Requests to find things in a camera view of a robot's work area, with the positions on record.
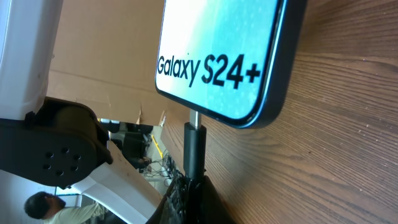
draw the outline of cardboard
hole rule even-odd
[[[158,125],[155,89],[163,1],[66,0],[47,95],[89,106],[99,118]]]

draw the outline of brown tabletop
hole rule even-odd
[[[188,118],[169,102],[181,169]],[[206,174],[238,223],[398,223],[398,1],[309,1],[277,120],[203,125]]]

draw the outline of shirt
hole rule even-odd
[[[82,224],[89,223],[92,218],[104,218],[108,209],[94,203],[81,208],[64,208],[53,217],[44,220],[44,224]]]

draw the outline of smartphone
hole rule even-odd
[[[305,0],[166,0],[158,93],[234,128],[282,109]]]

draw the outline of yellow object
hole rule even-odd
[[[154,140],[154,143],[155,143],[155,146],[156,146],[156,148],[157,148],[157,151],[159,152],[161,158],[163,159],[163,153],[162,153],[162,151],[159,149],[159,145],[157,144],[154,135],[152,135],[152,140]]]

